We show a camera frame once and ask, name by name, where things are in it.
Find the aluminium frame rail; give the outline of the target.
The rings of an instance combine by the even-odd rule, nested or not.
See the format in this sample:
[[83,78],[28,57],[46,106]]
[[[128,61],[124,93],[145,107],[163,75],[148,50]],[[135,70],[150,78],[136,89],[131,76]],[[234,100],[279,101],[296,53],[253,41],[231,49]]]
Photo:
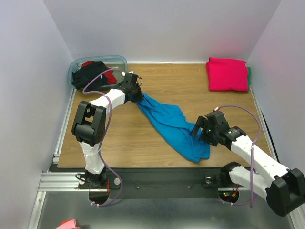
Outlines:
[[[55,165],[55,167],[57,167],[59,162],[74,97],[75,89],[72,89],[65,116],[63,118],[60,135],[53,154],[51,166]],[[76,172],[51,172],[50,169],[51,167],[47,170],[47,172],[43,172],[41,175],[38,188],[39,192],[78,191],[78,180],[75,177]]]

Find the black t shirt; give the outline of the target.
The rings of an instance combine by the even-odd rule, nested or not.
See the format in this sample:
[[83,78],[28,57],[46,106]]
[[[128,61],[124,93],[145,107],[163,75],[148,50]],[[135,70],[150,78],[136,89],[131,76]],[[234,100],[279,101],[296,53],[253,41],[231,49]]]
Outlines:
[[[80,68],[76,72],[72,72],[72,85],[75,86],[76,89],[80,90],[83,89],[94,78],[95,77],[93,77],[93,75],[87,74],[84,69]],[[106,80],[103,81],[102,77],[99,77],[89,85],[88,90],[98,89],[106,85],[107,85],[107,81]]]

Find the pink cloth at bottom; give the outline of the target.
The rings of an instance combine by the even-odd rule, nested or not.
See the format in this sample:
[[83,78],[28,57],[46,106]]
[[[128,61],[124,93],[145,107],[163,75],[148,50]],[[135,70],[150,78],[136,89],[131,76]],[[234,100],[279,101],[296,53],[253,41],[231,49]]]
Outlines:
[[79,229],[76,219],[70,219],[62,222],[56,229]]

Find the red t shirt in bin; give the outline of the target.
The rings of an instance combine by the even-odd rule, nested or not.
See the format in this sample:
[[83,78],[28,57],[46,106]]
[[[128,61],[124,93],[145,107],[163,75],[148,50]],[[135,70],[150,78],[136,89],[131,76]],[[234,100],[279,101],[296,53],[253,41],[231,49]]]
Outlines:
[[[84,69],[87,74],[93,75],[93,77],[96,77],[98,74],[109,69],[102,61],[87,61],[81,65],[81,68]],[[106,80],[108,85],[117,83],[113,71],[106,72],[102,76],[102,80]]]

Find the blue t shirt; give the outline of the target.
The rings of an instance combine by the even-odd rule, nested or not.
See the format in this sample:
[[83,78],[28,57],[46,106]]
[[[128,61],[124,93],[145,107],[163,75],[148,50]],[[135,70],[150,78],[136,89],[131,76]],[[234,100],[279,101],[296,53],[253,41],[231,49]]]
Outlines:
[[186,121],[180,107],[162,104],[146,93],[137,105],[166,143],[185,159],[198,164],[210,158],[210,145],[199,133],[191,135],[195,124]]

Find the folded pink t shirt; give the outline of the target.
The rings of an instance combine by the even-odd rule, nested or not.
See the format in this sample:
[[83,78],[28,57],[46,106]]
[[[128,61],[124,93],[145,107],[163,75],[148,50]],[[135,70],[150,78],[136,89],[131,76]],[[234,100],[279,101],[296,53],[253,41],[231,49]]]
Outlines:
[[247,92],[249,71],[243,60],[209,58],[206,64],[210,91]]

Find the clear blue plastic bin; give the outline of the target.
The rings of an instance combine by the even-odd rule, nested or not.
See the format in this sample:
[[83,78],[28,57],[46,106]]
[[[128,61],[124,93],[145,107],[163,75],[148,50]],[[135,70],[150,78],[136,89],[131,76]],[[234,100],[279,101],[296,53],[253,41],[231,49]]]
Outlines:
[[123,80],[121,72],[128,70],[127,61],[119,55],[79,58],[68,70],[68,82],[77,89],[105,90],[115,87]]

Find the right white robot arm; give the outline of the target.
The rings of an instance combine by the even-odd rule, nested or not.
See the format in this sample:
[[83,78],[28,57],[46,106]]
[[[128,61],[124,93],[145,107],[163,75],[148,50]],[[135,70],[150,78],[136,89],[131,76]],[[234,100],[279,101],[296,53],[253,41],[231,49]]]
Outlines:
[[199,135],[211,146],[224,145],[249,163],[250,169],[237,162],[223,166],[219,175],[222,185],[237,184],[247,188],[263,198],[281,217],[304,204],[304,174],[271,158],[241,128],[230,127],[223,112],[214,110],[198,117],[191,135]]

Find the folded green t shirt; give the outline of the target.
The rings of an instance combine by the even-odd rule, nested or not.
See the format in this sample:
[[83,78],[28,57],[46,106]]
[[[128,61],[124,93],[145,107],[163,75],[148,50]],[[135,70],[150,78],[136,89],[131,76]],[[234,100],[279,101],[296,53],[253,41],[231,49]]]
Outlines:
[[247,75],[248,89],[250,89],[250,85],[251,85],[251,68],[247,67],[247,70],[248,70],[248,75]]

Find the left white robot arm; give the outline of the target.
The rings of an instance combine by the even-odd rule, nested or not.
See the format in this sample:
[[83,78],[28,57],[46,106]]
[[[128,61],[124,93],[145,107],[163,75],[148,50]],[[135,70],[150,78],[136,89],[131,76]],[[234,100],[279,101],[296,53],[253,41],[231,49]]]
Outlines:
[[122,72],[123,81],[110,89],[108,93],[100,93],[101,97],[93,101],[82,101],[79,103],[72,125],[72,134],[79,142],[84,159],[85,173],[78,175],[81,184],[89,184],[96,188],[102,188],[106,184],[106,166],[101,160],[101,143],[105,137],[112,117],[112,110],[128,101],[133,103],[143,99],[140,77],[133,72]]

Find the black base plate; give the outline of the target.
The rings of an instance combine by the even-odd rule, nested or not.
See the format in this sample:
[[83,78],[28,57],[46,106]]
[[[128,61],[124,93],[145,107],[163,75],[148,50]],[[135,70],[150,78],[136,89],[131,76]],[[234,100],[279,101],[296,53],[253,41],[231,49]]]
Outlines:
[[[63,172],[84,172],[67,169]],[[106,184],[96,188],[81,184],[78,191],[87,192],[91,201],[100,203],[120,199],[169,199],[169,198],[219,198],[220,190],[231,191],[233,185],[222,185],[220,168],[116,168],[118,179],[112,172],[106,172]]]

